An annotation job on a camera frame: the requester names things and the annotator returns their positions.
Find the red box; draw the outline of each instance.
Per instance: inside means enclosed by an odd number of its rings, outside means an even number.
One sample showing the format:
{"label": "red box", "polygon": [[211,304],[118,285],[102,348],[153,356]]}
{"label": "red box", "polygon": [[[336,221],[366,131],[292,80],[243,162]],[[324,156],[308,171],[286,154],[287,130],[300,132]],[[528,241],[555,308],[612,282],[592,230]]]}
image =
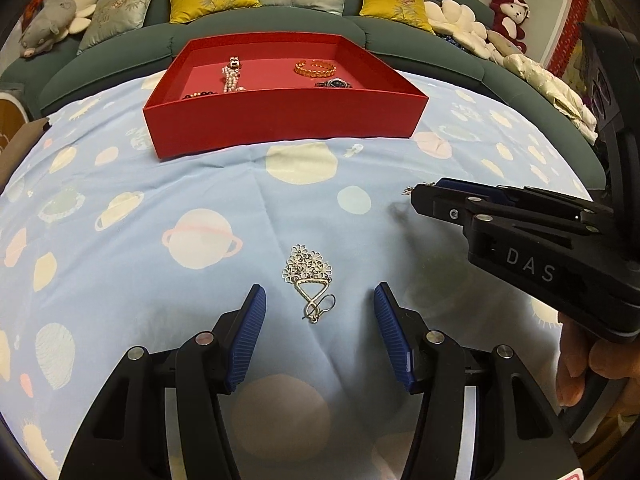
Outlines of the red box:
{"label": "red box", "polygon": [[[238,86],[222,67],[238,56]],[[353,87],[318,88],[294,72],[321,59]],[[215,95],[183,99],[194,92]],[[250,32],[191,40],[143,108],[159,158],[240,144],[332,137],[410,137],[428,97],[355,43],[334,34]]]}

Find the silver watch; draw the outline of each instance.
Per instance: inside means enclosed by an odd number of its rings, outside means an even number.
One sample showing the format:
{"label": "silver watch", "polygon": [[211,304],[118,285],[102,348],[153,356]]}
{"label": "silver watch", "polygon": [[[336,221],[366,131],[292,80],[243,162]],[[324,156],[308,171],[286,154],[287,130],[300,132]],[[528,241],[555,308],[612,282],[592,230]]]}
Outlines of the silver watch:
{"label": "silver watch", "polygon": [[316,83],[316,86],[325,86],[327,88],[351,88],[351,85],[349,83],[347,83],[344,79],[340,79],[339,77],[334,77],[333,79],[329,79],[329,81]]}

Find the gray plush toy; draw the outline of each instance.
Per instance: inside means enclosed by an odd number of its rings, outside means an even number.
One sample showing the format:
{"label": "gray plush toy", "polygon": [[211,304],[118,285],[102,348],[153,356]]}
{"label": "gray plush toy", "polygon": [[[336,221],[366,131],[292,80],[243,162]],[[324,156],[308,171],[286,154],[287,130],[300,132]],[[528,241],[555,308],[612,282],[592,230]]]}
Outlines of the gray plush toy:
{"label": "gray plush toy", "polygon": [[55,43],[65,39],[75,16],[75,1],[48,1],[20,37],[20,55],[33,57],[51,50]]}

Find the silver bolt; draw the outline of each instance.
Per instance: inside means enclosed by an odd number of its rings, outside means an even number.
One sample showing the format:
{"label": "silver bolt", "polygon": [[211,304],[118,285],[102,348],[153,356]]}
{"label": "silver bolt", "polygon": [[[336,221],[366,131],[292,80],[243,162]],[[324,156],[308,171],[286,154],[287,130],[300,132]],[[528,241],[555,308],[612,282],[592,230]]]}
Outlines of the silver bolt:
{"label": "silver bolt", "polygon": [[211,332],[200,332],[196,336],[196,343],[200,346],[206,346],[213,342],[213,334]]}
{"label": "silver bolt", "polygon": [[513,357],[513,349],[507,345],[500,345],[495,352],[503,359],[511,359]]}
{"label": "silver bolt", "polygon": [[427,332],[427,335],[424,338],[434,345],[439,345],[444,341],[444,334],[442,332],[438,332],[437,330],[431,330]]}
{"label": "silver bolt", "polygon": [[133,348],[130,348],[129,351],[127,352],[127,357],[129,359],[131,359],[132,361],[137,361],[144,354],[145,354],[145,351],[144,351],[144,349],[142,347],[134,346]]}

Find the sofa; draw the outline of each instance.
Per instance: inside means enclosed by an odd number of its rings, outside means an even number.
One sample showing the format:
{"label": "sofa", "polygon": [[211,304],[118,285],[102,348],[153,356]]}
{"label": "sofa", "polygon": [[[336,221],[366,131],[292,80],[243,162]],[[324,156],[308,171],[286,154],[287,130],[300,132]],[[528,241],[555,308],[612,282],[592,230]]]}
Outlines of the sofa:
{"label": "sofa", "polygon": [[[467,4],[488,27],[494,12],[479,0]],[[188,24],[169,23],[170,1],[151,0],[143,27],[76,56],[81,34],[47,54],[18,59],[0,76],[0,88],[22,90],[33,119],[125,81],[166,69],[189,40],[254,31],[340,34],[396,70],[443,80],[503,102],[542,131],[588,189],[602,189],[604,171],[570,121],[526,82],[491,61],[402,23],[359,15],[362,0],[345,0],[343,16],[295,7],[258,7],[209,14]]]}

